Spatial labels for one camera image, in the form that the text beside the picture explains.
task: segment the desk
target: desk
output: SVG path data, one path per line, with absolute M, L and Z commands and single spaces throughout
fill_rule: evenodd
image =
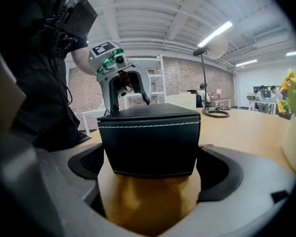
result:
M 104 116 L 105 110 L 106 109 L 94 109 L 94 110 L 90 110 L 90 111 L 81 113 L 83 123 L 84 123 L 84 129 L 85 129 L 88 136 L 90 136 L 90 130 L 89 130 L 87 116 L 91 116 L 92 118 L 99 118 L 99 117 Z
M 252 104 L 270 104 L 272 105 L 271 107 L 271 113 L 275 116 L 276 114 L 276 100 L 249 100 L 249 111 L 252 111 Z
M 231 108 L 231 100 L 229 98 L 218 98 L 218 99 L 211 99 L 211 102 L 219 103 L 219 102 L 225 102 L 228 101 L 228 107 Z
M 214 144 L 261 155 L 293 172 L 280 147 L 288 120 L 238 109 L 229 113 L 228 118 L 201 114 L 200 145 Z M 91 137 L 83 145 L 102 141 L 99 131 Z M 98 180 L 107 219 L 147 236 L 160 234 L 189 214 L 196 207 L 200 192 L 196 168 L 189 177 L 141 179 L 115 175 L 107 157 Z

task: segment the person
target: person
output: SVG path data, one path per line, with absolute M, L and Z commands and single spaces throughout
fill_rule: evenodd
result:
M 205 107 L 205 84 L 204 83 L 202 83 L 199 86 L 199 90 L 197 91 L 197 94 L 199 94 L 201 96 L 201 98 L 202 98 L 202 105 L 203 105 L 203 107 Z M 208 92 L 207 92 L 207 96 L 206 96 L 206 101 L 207 101 L 207 103 L 210 103 L 211 102 L 211 99 L 210 99 L 210 97 L 208 95 Z
M 259 100 L 264 99 L 263 95 L 261 94 L 261 90 L 265 90 L 265 86 L 261 85 L 260 90 L 256 93 L 256 98 L 259 98 Z M 267 104 L 258 103 L 259 112 L 265 112 L 269 114 L 269 106 Z
M 283 100 L 283 95 L 274 85 L 271 87 L 271 99 Z
M 57 14 L 61 0 L 5 1 L 13 6 L 0 12 L 0 52 L 26 95 L 10 133 L 48 151 L 76 146 L 89 137 L 79 132 L 80 121 L 69 107 L 65 57 L 70 52 L 78 68 L 95 75 L 87 40 L 57 42 L 54 29 L 36 29 L 35 22 Z

